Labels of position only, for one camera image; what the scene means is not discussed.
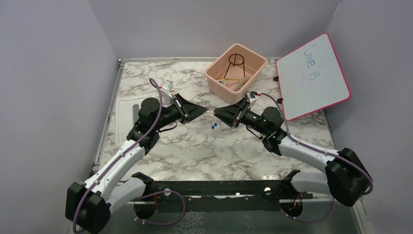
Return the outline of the amber rubber tubing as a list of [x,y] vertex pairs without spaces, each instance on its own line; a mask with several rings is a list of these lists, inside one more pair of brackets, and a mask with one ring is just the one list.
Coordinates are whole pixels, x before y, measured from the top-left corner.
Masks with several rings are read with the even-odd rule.
[[220,78],[217,79],[217,81],[232,91],[238,91],[248,82],[248,79],[242,77],[230,77]]

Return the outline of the white plastic lid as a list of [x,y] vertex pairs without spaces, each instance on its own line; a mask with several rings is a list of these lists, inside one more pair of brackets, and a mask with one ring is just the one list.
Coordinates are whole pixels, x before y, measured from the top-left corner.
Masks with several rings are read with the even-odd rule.
[[139,119],[138,111],[145,98],[120,100],[116,103],[114,141],[117,147],[121,147],[130,130]]

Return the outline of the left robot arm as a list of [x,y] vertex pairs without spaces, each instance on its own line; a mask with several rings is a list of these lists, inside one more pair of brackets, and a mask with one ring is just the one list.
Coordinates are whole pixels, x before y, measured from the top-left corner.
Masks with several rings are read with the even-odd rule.
[[156,145],[161,128],[177,121],[189,123],[206,111],[207,107],[191,103],[179,94],[173,95],[168,107],[154,97],[144,99],[138,120],[116,154],[85,182],[74,182],[68,188],[65,217],[75,226],[97,234],[119,208],[135,198],[151,198],[153,187],[147,182],[132,177],[119,185],[120,180]]

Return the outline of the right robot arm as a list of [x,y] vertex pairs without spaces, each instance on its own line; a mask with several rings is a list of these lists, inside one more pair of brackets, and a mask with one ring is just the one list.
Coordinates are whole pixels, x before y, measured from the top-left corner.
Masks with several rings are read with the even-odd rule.
[[351,207],[372,192],[372,177],[353,150],[338,151],[300,140],[282,128],[284,116],[278,105],[266,107],[260,115],[254,113],[251,105],[255,98],[255,93],[246,95],[235,104],[216,108],[213,113],[229,127],[243,124],[261,134],[267,151],[301,161],[319,171],[298,172],[284,182],[281,192],[286,198],[303,192],[319,193],[331,195],[342,205]]

